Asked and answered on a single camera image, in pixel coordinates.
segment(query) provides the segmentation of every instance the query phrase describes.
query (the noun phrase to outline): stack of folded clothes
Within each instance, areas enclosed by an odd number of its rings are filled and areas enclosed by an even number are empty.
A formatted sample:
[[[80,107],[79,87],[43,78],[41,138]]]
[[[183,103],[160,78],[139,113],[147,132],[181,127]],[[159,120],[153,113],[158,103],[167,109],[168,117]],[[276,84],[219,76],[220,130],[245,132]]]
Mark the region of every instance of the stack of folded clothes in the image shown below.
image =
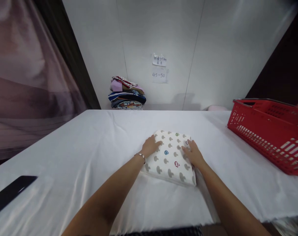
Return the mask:
[[[112,108],[124,110],[143,110],[146,102],[145,92],[137,84],[122,76],[113,76],[108,98]]]

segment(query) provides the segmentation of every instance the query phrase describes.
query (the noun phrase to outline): plastic shopping basket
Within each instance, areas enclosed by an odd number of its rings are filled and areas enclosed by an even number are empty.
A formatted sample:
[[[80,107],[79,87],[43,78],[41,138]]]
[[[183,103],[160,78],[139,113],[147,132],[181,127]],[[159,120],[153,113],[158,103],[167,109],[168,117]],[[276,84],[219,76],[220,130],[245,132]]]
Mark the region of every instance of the plastic shopping basket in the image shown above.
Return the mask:
[[[228,128],[280,170],[298,175],[298,107],[271,99],[236,99]]]

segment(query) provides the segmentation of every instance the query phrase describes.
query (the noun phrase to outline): curtain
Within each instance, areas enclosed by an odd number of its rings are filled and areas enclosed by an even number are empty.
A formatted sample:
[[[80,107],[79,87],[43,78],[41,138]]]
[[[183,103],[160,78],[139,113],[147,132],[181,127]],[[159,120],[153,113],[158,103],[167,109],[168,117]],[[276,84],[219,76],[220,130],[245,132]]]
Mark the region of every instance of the curtain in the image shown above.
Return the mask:
[[[31,0],[0,0],[0,160],[87,109]]]
[[[62,0],[34,0],[89,109],[101,109]]]

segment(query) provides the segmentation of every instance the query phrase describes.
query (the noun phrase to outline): dark wall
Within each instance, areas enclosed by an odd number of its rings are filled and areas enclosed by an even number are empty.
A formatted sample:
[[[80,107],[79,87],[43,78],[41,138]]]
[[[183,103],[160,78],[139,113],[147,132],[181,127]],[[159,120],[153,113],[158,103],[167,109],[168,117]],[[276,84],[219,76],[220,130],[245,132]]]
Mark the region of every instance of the dark wall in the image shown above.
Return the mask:
[[[246,98],[271,98],[298,104],[298,14]]]

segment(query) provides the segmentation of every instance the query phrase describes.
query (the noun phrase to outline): price tag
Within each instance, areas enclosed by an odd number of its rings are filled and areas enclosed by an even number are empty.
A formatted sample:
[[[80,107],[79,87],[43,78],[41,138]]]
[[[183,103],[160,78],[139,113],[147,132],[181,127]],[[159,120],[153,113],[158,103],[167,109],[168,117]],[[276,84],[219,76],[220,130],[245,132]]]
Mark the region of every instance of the price tag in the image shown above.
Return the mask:
[[[160,54],[153,54],[153,58],[152,58],[152,64],[156,65],[156,66],[161,66],[161,67],[166,67],[166,58]]]
[[[152,78],[154,83],[169,83],[168,77],[169,70],[167,68],[155,66],[152,69]]]

